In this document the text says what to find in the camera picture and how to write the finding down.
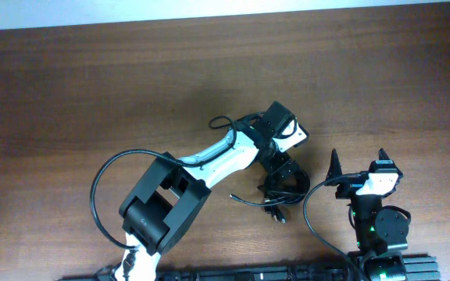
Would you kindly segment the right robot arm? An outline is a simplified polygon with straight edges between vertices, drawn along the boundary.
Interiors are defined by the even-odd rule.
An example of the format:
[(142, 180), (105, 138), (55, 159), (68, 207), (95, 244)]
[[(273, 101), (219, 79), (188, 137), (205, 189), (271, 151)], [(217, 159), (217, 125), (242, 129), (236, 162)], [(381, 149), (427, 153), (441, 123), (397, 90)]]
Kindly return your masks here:
[(358, 250), (348, 253), (348, 260), (357, 280), (406, 279), (401, 252), (408, 248), (412, 216), (403, 208), (383, 204), (402, 177), (383, 148), (367, 170), (348, 174), (342, 172), (337, 151), (331, 152), (327, 185), (336, 188), (337, 199), (349, 201)]

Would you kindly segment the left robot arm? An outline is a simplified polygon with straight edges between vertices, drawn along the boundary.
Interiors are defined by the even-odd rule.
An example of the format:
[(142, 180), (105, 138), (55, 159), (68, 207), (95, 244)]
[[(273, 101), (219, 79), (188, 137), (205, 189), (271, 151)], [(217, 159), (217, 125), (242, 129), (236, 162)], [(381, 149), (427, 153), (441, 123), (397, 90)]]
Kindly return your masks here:
[(309, 137), (295, 117), (275, 122), (248, 116), (227, 124), (226, 135), (204, 151), (155, 161), (120, 206), (126, 250), (114, 280), (154, 280), (161, 256), (194, 222), (212, 188), (258, 162), (266, 170), (260, 208), (297, 204), (309, 180), (287, 151)]

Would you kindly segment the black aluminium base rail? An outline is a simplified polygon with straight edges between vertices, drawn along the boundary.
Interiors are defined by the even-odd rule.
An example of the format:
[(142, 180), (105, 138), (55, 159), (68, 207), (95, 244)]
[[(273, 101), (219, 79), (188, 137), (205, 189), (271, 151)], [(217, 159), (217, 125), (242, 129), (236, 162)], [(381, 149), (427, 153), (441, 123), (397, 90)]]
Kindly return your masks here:
[[(380, 257), (358, 257), (355, 261), (359, 263), (369, 280), (438, 281), (441, 278), (438, 260), (427, 254), (394, 253)], [(352, 281), (359, 279), (350, 265), (339, 261), (229, 269), (162, 270), (156, 273), (155, 278), (162, 281)]]

